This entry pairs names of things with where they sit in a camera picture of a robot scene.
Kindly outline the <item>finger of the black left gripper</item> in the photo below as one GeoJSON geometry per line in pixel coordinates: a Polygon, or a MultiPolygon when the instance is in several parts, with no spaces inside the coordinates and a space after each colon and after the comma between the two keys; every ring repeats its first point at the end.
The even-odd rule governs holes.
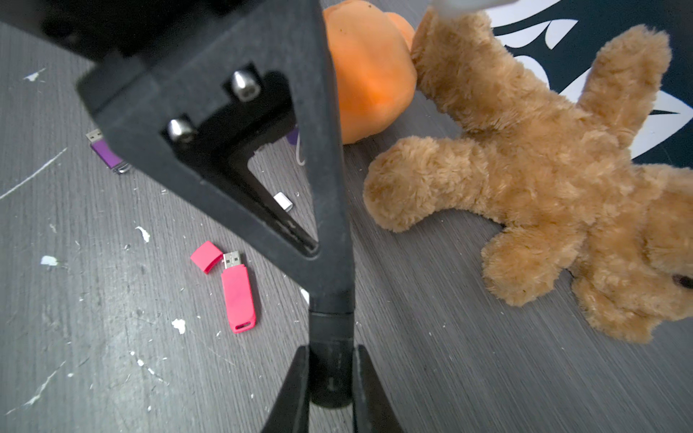
{"type": "Polygon", "coordinates": [[[316,1],[194,1],[135,50],[112,50],[78,85],[111,149],[241,236],[310,294],[355,308],[339,110],[316,1]],[[249,170],[298,129],[317,232],[249,170]]]}

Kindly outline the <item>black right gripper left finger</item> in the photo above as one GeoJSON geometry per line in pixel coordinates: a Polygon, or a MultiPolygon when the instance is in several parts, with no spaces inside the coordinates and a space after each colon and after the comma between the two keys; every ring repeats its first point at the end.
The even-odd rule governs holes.
{"type": "Polygon", "coordinates": [[[261,433],[308,433],[310,419],[310,351],[300,346],[261,433]]]}

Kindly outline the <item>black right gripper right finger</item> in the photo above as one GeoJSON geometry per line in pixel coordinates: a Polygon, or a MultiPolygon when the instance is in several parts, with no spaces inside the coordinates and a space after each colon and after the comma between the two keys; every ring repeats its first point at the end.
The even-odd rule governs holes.
{"type": "Polygon", "coordinates": [[[352,366],[353,424],[357,433],[403,433],[366,347],[354,350],[352,366]]]}

